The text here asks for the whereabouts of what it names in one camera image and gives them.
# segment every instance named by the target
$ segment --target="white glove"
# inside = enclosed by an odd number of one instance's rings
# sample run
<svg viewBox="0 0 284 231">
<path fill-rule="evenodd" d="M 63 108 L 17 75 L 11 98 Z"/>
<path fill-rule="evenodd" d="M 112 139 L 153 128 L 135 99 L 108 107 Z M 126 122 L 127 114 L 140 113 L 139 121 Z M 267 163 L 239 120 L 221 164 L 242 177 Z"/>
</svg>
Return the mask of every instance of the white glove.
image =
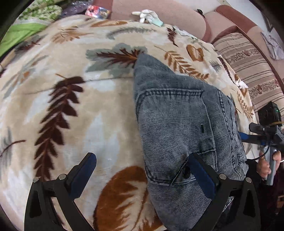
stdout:
<svg viewBox="0 0 284 231">
<path fill-rule="evenodd" d="M 155 11 L 152 10 L 142 10 L 140 11 L 133 11 L 133 15 L 140 16 L 140 23 L 144 23 L 145 21 L 148 21 L 151 24 L 154 24 L 156 26 L 162 26 L 164 23 L 159 19 L 158 15 Z"/>
</svg>

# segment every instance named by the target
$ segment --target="cable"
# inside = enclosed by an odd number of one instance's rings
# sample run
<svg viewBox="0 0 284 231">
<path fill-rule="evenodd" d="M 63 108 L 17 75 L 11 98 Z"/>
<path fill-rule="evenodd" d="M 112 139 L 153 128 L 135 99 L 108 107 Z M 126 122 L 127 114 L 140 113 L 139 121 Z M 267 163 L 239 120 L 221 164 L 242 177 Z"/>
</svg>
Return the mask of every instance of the cable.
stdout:
<svg viewBox="0 0 284 231">
<path fill-rule="evenodd" d="M 257 157 L 257 158 L 254 158 L 254 159 L 250 159 L 251 161 L 255 161 L 255 160 L 259 160 L 261 159 L 262 157 L 264 157 L 266 155 L 266 153 L 268 152 L 269 148 L 270 148 L 270 144 L 271 144 L 271 139 L 270 139 L 270 136 L 267 135 L 269 137 L 269 143 L 268 143 L 268 148 L 266 149 L 265 153 L 263 153 L 261 156 Z"/>
</svg>

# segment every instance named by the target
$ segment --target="blanket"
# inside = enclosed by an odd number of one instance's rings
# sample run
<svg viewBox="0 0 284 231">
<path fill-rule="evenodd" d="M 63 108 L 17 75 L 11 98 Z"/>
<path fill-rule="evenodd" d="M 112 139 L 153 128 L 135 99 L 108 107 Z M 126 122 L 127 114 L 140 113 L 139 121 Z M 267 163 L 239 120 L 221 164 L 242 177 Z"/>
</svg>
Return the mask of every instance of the blanket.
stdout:
<svg viewBox="0 0 284 231">
<path fill-rule="evenodd" d="M 231 97 L 239 131 L 257 122 L 247 89 L 239 89 L 213 45 L 170 25 L 75 15 L 12 53 L 0 79 L 0 204 L 19 230 L 32 179 L 67 174 L 87 152 L 96 154 L 97 167 L 75 203 L 95 230 L 165 229 L 147 192 L 134 109 L 133 66 L 141 53 Z M 256 147 L 244 148 L 257 157 Z"/>
</svg>

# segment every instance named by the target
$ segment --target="jacket pocket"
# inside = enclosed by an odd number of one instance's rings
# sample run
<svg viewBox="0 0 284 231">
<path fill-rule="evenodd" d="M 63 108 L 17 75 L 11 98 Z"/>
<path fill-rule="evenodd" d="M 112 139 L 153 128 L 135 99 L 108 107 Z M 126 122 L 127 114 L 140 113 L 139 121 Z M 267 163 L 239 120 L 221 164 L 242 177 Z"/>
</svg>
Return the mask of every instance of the jacket pocket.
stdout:
<svg viewBox="0 0 284 231">
<path fill-rule="evenodd" d="M 202 90 L 151 89 L 136 103 L 136 115 L 148 180 L 183 184 L 188 155 L 198 153 L 216 169 L 216 150 Z"/>
</svg>

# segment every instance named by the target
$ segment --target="screw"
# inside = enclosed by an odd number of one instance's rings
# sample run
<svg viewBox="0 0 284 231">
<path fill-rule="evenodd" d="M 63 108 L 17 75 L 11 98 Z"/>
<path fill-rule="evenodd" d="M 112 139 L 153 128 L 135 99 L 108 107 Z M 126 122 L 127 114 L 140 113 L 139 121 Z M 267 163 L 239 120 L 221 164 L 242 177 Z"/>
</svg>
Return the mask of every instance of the screw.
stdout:
<svg viewBox="0 0 284 231">
<path fill-rule="evenodd" d="M 60 180 L 64 180 L 66 178 L 66 174 L 60 174 L 58 178 Z"/>
<path fill-rule="evenodd" d="M 227 176 L 225 175 L 225 174 L 220 174 L 219 175 L 219 177 L 220 177 L 220 179 L 222 179 L 222 180 L 226 180 L 227 179 Z"/>
<path fill-rule="evenodd" d="M 38 182 L 39 181 L 39 178 L 36 176 L 34 179 L 33 179 L 33 182 Z"/>
<path fill-rule="evenodd" d="M 252 179 L 250 179 L 249 177 L 246 178 L 246 182 L 251 183 Z"/>
</svg>

